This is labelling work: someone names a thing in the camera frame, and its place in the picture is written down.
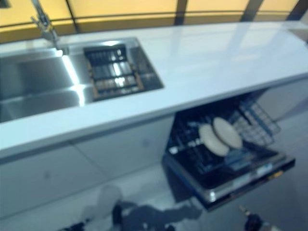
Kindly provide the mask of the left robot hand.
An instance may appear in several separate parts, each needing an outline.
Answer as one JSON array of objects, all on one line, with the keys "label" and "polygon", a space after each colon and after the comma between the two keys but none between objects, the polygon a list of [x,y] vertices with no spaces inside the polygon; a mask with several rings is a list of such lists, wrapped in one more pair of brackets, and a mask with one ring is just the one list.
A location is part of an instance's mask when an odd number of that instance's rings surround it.
[{"label": "left robot hand", "polygon": [[62,231],[84,231],[85,223],[84,222],[79,222],[76,224],[73,224],[69,227],[65,227],[61,229]]}]

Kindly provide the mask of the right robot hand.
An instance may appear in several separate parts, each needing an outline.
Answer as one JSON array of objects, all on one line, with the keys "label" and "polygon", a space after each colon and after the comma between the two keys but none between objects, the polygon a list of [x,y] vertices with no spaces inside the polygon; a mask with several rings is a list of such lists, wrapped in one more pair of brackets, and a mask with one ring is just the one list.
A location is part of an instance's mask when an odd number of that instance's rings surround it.
[{"label": "right robot hand", "polygon": [[249,210],[247,210],[243,206],[239,206],[239,209],[246,216],[246,222],[244,225],[245,231],[258,231],[261,229],[262,219],[260,218],[259,215],[251,213]]}]

